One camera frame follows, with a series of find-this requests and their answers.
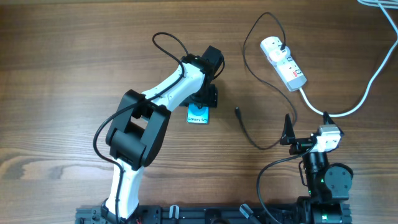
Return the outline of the teal screen Galaxy smartphone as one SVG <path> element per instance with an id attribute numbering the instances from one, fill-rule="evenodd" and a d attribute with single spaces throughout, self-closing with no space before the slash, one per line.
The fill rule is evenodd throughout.
<path id="1" fill-rule="evenodd" d="M 194 104 L 189 104 L 187 110 L 187 122 L 192 124 L 208 124 L 209 107 L 198 108 Z"/>

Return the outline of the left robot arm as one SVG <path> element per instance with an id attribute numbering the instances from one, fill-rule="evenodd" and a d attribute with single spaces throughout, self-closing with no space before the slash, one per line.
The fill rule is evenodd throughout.
<path id="1" fill-rule="evenodd" d="M 114 164 L 111 193 L 101 206 L 108 223 L 127 223 L 138 209 L 144 171 L 162 147 L 172 111 L 184 106 L 187 122 L 206 124 L 209 109 L 218 104 L 212 81 L 224 67 L 221 51 L 209 46 L 203 55 L 186 54 L 177 63 L 176 71 L 150 90 L 127 91 L 117 112 L 105 121 L 105 142 Z"/>

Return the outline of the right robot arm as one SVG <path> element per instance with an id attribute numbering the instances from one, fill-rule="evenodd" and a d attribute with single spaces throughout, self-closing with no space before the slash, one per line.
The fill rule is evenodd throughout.
<path id="1" fill-rule="evenodd" d="M 308 138 L 297 138 L 287 114 L 280 144 L 289 145 L 289 154 L 299 156 L 302 184 L 308 188 L 308 197 L 299 197 L 295 205 L 297 223 L 351 223 L 351 210 L 344 202 L 349 199 L 353 170 L 342 163 L 331 164 L 328 153 L 339 147 L 344 132 L 327 112 L 323 124 Z"/>

